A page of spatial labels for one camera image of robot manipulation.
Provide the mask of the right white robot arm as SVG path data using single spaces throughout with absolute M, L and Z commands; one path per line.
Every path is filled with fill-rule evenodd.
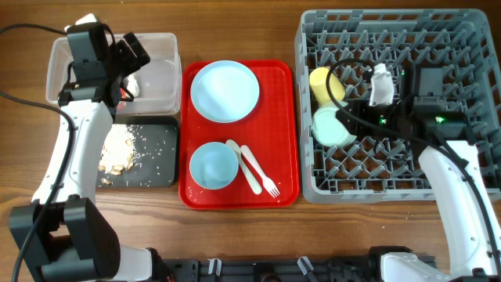
M 403 139 L 435 196 L 449 245 L 453 280 L 500 279 L 500 225 L 480 172 L 468 116 L 450 111 L 441 70 L 425 67 L 400 74 L 401 98 L 384 64 L 365 60 L 369 100 L 343 102 L 331 95 L 336 146 L 358 136 Z

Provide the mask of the white tissue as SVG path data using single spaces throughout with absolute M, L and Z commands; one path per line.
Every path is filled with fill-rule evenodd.
M 134 74 L 130 74 L 124 79 L 126 89 L 134 96 L 137 97 L 140 93 L 139 82 Z

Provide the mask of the black plastic waste tray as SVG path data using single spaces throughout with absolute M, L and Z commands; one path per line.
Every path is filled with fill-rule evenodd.
M 102 188 L 169 187 L 178 178 L 178 140 L 180 128 L 172 116 L 118 116 L 114 125 L 127 125 L 135 137 L 134 166 L 111 185 L 103 185 L 99 172 L 96 186 Z

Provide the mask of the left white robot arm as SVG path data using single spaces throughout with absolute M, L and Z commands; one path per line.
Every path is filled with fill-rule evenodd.
M 73 59 L 53 108 L 61 117 L 56 145 L 31 203 L 9 215 L 19 248 L 12 278 L 26 265 L 36 281 L 169 281 L 157 251 L 122 245 L 95 203 L 123 80 L 150 57 L 134 34 L 116 40 L 98 20 L 70 26 L 65 35 Z

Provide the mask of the clear plastic waste bin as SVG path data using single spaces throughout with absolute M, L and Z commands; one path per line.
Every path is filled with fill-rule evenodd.
M 136 35 L 150 56 L 150 62 L 136 71 L 139 94 L 132 102 L 121 102 L 118 115 L 176 114 L 181 106 L 182 65 L 177 38 L 172 33 L 142 33 Z M 67 80 L 67 65 L 73 60 L 66 38 L 52 45 L 46 77 L 45 98 L 57 103 L 60 90 Z

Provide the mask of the yellow plastic cup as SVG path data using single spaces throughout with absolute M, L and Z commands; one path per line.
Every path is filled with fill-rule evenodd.
M 309 84 L 318 104 L 322 106 L 324 103 L 331 101 L 326 87 L 326 79 L 330 69 L 328 67 L 318 67 L 309 75 Z M 335 74 L 330 75 L 330 90 L 336 100 L 343 100 L 346 95 L 345 87 Z

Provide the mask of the mint green bowl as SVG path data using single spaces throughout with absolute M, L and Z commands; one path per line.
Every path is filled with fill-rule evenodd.
M 324 103 L 313 115 L 312 134 L 316 141 L 324 146 L 343 147 L 353 143 L 352 135 L 336 118 L 339 108 L 329 101 Z

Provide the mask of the red snack wrapper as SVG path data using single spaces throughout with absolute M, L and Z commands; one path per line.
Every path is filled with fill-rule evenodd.
M 127 92 L 127 89 L 121 88 L 121 101 L 132 102 L 133 99 L 134 99 L 134 96 L 130 96 L 129 93 Z

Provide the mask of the small light blue bowl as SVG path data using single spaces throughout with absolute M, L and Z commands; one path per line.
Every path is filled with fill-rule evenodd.
M 206 190 L 220 190 L 236 178 L 239 162 L 226 144 L 209 142 L 198 147 L 189 161 L 189 174 Z

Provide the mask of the leftover rice and food scraps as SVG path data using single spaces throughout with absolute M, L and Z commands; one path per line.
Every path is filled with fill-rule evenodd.
M 111 185 L 111 176 L 119 176 L 134 166 L 135 137 L 127 125 L 112 125 L 103 144 L 99 160 L 100 182 Z

